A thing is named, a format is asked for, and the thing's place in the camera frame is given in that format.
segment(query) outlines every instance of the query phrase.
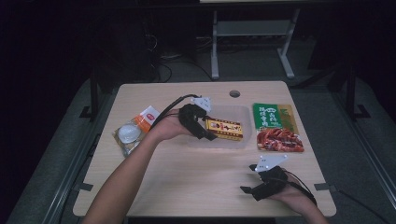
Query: gray floor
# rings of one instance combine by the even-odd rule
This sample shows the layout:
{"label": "gray floor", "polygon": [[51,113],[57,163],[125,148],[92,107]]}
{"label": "gray floor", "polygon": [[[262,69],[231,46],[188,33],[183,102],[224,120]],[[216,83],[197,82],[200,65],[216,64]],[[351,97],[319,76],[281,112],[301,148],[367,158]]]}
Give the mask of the gray floor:
{"label": "gray floor", "polygon": [[[264,41],[260,46],[235,53],[222,52],[219,54],[219,81],[283,80],[288,85],[300,83],[317,72],[306,69],[314,45],[312,39],[291,43],[288,55],[295,79],[286,78],[277,58],[279,40]],[[179,58],[165,65],[172,69],[168,82],[211,81],[207,74],[210,72],[208,51],[198,54],[196,64],[188,58]],[[167,79],[169,69],[160,67],[160,74],[162,80]],[[392,204],[389,199],[392,195],[386,189],[394,190],[393,180],[396,180],[396,126],[370,87],[359,79],[356,103],[364,105],[371,118],[351,121],[343,108],[344,90],[329,92],[326,89],[329,78],[325,77],[303,90],[290,90],[325,179],[328,184],[370,206],[389,223],[395,223],[395,204]],[[98,118],[94,122],[81,119],[82,108],[90,105],[89,84],[88,80],[76,94],[8,223],[54,223],[59,217],[60,223],[81,221],[73,215],[72,208],[90,157],[83,160],[78,155],[85,158],[90,154],[117,94],[117,89],[113,94],[101,93]],[[78,174],[76,181],[73,174]],[[333,192],[332,196],[337,214],[329,217],[331,223],[384,223],[341,193]],[[304,223],[300,217],[277,218],[276,222]]]}

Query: plastic wrapper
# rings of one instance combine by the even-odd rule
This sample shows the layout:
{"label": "plastic wrapper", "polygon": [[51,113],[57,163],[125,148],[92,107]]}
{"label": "plastic wrapper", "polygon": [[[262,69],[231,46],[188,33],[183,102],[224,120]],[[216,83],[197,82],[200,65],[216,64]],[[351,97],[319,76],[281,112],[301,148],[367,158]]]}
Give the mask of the plastic wrapper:
{"label": "plastic wrapper", "polygon": [[152,123],[158,116],[158,112],[151,105],[139,115],[128,120],[124,125],[113,132],[114,139],[122,150],[124,157],[128,157],[139,145],[146,133],[149,132]]}

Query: dark background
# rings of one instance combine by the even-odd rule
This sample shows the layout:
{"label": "dark background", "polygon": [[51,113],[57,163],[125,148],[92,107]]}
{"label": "dark background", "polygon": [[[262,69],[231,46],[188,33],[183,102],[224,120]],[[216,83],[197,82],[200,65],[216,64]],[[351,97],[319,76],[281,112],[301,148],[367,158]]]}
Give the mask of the dark background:
{"label": "dark background", "polygon": [[[159,38],[159,49],[177,48],[191,57],[194,38],[211,34],[208,11],[168,10],[149,13],[147,20],[142,19],[147,12],[104,14],[81,9],[99,4],[0,2],[2,223],[92,71],[102,91],[125,82],[150,82],[155,77],[151,64],[158,55],[147,51],[148,30]],[[294,38],[312,35],[318,40],[312,68],[352,62],[358,77],[371,85],[396,120],[394,9],[387,1],[369,7],[308,7],[302,10]],[[231,17],[235,10],[224,15]],[[260,13],[249,15],[260,17]]]}

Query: black cable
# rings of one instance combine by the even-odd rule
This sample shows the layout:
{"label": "black cable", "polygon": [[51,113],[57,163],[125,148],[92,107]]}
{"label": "black cable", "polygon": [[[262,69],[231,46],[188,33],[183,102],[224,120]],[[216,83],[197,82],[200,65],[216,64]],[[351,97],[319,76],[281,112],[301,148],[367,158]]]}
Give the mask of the black cable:
{"label": "black cable", "polygon": [[292,187],[294,187],[295,189],[297,189],[301,193],[303,193],[307,198],[309,198],[312,201],[312,203],[314,203],[316,206],[318,206],[318,203],[317,203],[317,200],[315,199],[315,196],[311,193],[311,191],[309,189],[304,189],[303,187],[301,187],[300,185],[298,185],[298,184],[296,184],[294,182],[290,182],[290,181],[283,180],[283,179],[278,179],[278,178],[273,178],[273,177],[266,178],[266,180],[267,179],[268,180],[275,180],[275,181],[279,181],[279,182],[291,185]]}
{"label": "black cable", "polygon": [[361,206],[363,206],[365,209],[369,210],[370,212],[372,212],[374,215],[376,215],[379,219],[381,219],[383,222],[390,224],[390,222],[388,222],[386,219],[384,219],[381,215],[379,215],[375,210],[373,210],[372,208],[370,208],[369,206],[365,205],[364,203],[360,202],[359,200],[353,198],[352,196],[350,196],[349,194],[345,193],[343,190],[338,189],[337,192],[343,194],[344,196],[346,196],[348,199],[352,200],[355,203],[360,204]]}
{"label": "black cable", "polygon": [[312,193],[311,190],[309,190],[309,188],[306,186],[306,184],[297,175],[295,175],[294,173],[289,172],[287,170],[285,170],[285,172],[294,176],[294,178],[296,178],[298,181],[300,181],[300,183],[302,183],[304,185],[304,187],[306,188],[306,190],[308,190],[309,193]]}
{"label": "black cable", "polygon": [[195,94],[188,94],[185,96],[180,96],[177,100],[175,100],[172,104],[170,104],[168,107],[165,108],[165,110],[163,112],[161,112],[161,114],[158,116],[158,118],[156,118],[154,120],[154,122],[152,123],[150,130],[154,128],[155,125],[158,124],[158,122],[160,122],[163,118],[165,118],[166,114],[173,108],[175,107],[175,105],[177,105],[178,103],[182,102],[184,99],[188,98],[188,97],[194,97],[194,98],[199,98],[199,96],[195,95]]}

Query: wooden table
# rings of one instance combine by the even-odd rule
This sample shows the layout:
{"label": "wooden table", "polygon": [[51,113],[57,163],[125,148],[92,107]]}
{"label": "wooden table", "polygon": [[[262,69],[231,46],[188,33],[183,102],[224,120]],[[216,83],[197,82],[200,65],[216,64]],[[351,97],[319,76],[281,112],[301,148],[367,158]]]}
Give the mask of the wooden table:
{"label": "wooden table", "polygon": [[[239,91],[233,98],[230,91]],[[304,143],[304,153],[289,153],[281,164],[299,176],[313,191],[325,216],[336,212],[329,191],[316,191],[314,184],[325,183],[288,87],[281,81],[197,82],[169,84],[127,84],[120,87],[101,139],[92,158],[84,183],[91,191],[81,190],[74,213],[85,216],[93,198],[105,180],[124,159],[112,132],[127,120],[152,105],[162,111],[178,97],[187,94],[208,96],[212,105],[246,106],[253,103],[289,104]],[[176,107],[190,103],[184,100]],[[254,129],[250,114],[251,129]],[[256,202],[239,187],[256,187],[259,176],[248,166],[257,163],[266,152],[256,147],[254,130],[243,148],[189,147],[188,136],[162,142],[156,149],[128,217],[285,217],[294,216],[280,202]]]}

